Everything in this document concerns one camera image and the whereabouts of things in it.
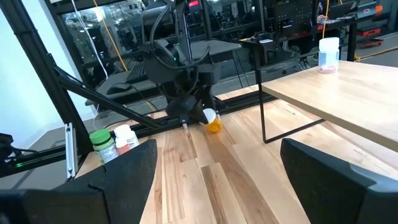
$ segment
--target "plastic bottle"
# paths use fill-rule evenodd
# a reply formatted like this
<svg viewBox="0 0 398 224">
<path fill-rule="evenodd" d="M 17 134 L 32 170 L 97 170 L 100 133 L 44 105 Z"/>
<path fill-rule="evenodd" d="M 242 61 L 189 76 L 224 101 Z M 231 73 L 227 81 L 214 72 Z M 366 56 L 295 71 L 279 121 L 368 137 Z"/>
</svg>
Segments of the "plastic bottle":
<svg viewBox="0 0 398 224">
<path fill-rule="evenodd" d="M 206 108 L 203 112 L 208 121 L 208 124 L 205 125 L 206 130 L 213 134 L 220 132 L 223 125 L 221 124 L 220 117 L 217 116 L 217 113 L 211 108 Z"/>
<path fill-rule="evenodd" d="M 90 134 L 93 148 L 105 163 L 119 156 L 111 134 L 107 129 L 100 129 Z"/>
<path fill-rule="evenodd" d="M 121 155 L 130 150 L 130 145 L 125 139 L 119 139 L 116 141 L 116 149 L 118 150 L 119 155 Z"/>
<path fill-rule="evenodd" d="M 338 37 L 324 38 L 319 41 L 318 71 L 321 73 L 333 73 L 338 70 L 339 59 Z"/>
<path fill-rule="evenodd" d="M 116 142 L 120 141 L 121 139 L 126 140 L 130 149 L 139 145 L 136 133 L 131 131 L 128 124 L 120 125 L 115 128 L 114 134 L 116 135 Z"/>
</svg>

